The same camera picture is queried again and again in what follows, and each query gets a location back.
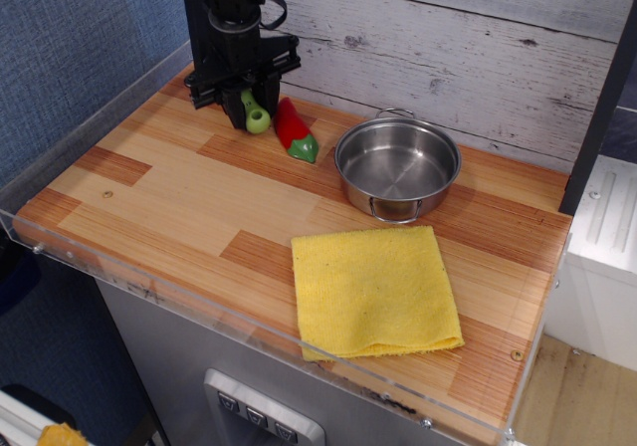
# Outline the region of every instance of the yellow cloth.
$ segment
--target yellow cloth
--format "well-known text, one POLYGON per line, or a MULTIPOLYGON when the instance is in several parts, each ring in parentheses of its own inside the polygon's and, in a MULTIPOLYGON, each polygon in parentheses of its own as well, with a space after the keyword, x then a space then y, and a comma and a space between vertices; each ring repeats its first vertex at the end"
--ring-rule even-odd
POLYGON ((297 237, 292 251, 303 341, 344 358, 464 344, 433 228, 297 237))
POLYGON ((89 442, 79 431, 67 423, 45 426, 37 446, 88 446, 89 442))

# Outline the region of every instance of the pot handle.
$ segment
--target pot handle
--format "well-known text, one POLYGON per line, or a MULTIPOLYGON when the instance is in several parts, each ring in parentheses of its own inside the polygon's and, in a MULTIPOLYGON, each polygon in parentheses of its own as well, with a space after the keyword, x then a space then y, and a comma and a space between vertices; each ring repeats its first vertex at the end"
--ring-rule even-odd
POLYGON ((376 113, 376 119, 378 119, 380 117, 381 114, 383 114, 384 112, 406 112, 407 114, 411 115, 412 118, 416 118, 416 114, 414 114, 413 111, 410 110, 404 110, 402 108, 387 108, 385 110, 378 110, 378 112, 376 113))
POLYGON ((371 215, 373 215, 378 220, 382 220, 383 222, 387 222, 390 224, 408 224, 409 222, 413 222, 414 220, 418 219, 418 217, 420 217, 420 209, 422 208, 422 199, 418 199, 418 202, 416 205, 416 213, 413 215, 413 217, 410 217, 408 219, 403 219, 403 220, 385 219, 384 217, 379 216, 376 213, 376 206, 374 205, 373 197, 369 197, 369 208, 371 209, 371 215))

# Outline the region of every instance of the screw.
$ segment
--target screw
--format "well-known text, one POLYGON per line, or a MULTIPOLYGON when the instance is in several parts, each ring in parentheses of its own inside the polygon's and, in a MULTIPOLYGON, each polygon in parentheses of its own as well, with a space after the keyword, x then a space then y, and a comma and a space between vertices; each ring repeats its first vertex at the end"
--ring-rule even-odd
POLYGON ((423 429, 431 429, 434 427, 434 422, 431 418, 423 418, 420 420, 420 427, 423 429))
POLYGON ((519 351, 518 349, 514 349, 514 350, 511 352, 511 358, 512 358, 514 361, 522 361, 523 359, 525 359, 525 354, 524 354, 524 353, 522 353, 521 351, 519 351))

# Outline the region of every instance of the butcher block surface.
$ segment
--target butcher block surface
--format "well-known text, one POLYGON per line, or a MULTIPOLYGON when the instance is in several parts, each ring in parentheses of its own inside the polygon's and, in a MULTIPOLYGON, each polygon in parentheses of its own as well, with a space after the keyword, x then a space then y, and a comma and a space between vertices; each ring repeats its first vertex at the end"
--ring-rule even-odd
MULTIPOLYGON (((196 302, 204 299, 253 319, 270 329, 263 341, 301 358, 297 344, 276 345, 276 333, 299 337, 291 239, 393 227, 351 206, 340 189, 334 145, 364 119, 294 100, 320 146, 309 164, 290 157, 272 129, 251 135, 218 107, 195 110, 185 74, 28 202, 14 226, 89 272, 130 285, 150 285, 134 276, 155 279, 156 297, 183 302, 193 315, 207 315, 196 302)), ((433 226, 466 344, 320 367, 401 414, 440 418, 490 443, 471 420, 464 427, 451 418, 474 418, 487 431, 509 424, 571 221, 557 212, 567 177, 461 151, 447 199, 404 228, 433 226), (426 398, 449 408, 428 409, 426 398)))

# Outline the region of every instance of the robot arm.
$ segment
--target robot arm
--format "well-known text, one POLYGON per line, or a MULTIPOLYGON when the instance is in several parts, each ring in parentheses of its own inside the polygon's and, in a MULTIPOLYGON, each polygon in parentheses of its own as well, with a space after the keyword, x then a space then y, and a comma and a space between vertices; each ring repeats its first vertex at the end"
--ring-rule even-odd
POLYGON ((194 106, 219 104, 232 124, 246 128, 241 93, 251 90, 256 102, 274 116, 284 73, 298 68, 299 39, 284 35, 262 38, 286 18, 284 0, 270 0, 283 9, 271 24, 261 20, 266 0, 184 0, 194 71, 186 77, 194 106))

